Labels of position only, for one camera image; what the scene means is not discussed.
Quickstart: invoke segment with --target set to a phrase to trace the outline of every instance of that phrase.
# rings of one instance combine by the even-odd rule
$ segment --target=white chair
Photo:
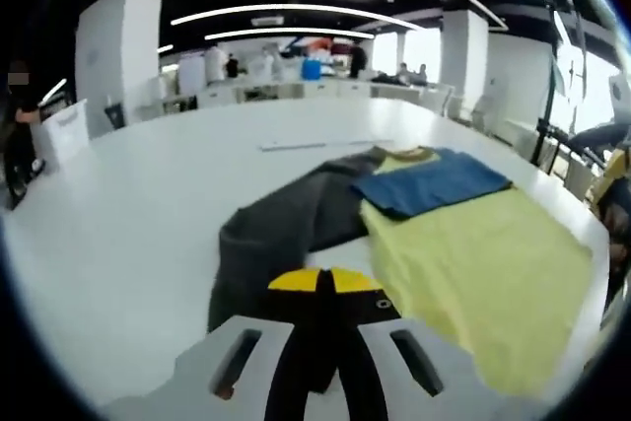
[[[582,160],[569,157],[568,172],[565,176],[565,187],[580,201],[585,200],[588,189],[594,181],[592,169]]]
[[[36,154],[46,160],[48,172],[58,170],[90,145],[86,102],[70,105],[44,122],[31,125]]]
[[[446,84],[428,84],[421,92],[419,105],[438,115],[444,115],[454,90],[454,86]]]

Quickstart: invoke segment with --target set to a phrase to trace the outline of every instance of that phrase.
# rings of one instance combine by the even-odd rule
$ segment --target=desk
[[[197,94],[199,108],[232,105],[263,99],[344,98],[352,100],[382,98],[408,101],[443,114],[454,91],[453,86],[430,84],[428,87],[412,87],[394,84],[372,83],[353,79],[323,78],[318,81],[272,81],[257,83],[245,80],[229,80],[211,84]]]
[[[340,138],[466,151],[504,173],[593,252],[594,280],[552,380],[582,371],[599,328],[608,235],[560,183],[512,150],[422,107],[387,99],[273,101],[191,111],[92,142],[32,184],[6,217],[18,294],[43,347],[86,400],[103,404],[167,380],[204,337],[218,232],[235,212],[322,161],[365,150]],[[261,152],[270,141],[335,142]],[[365,241],[314,255],[368,274]]]

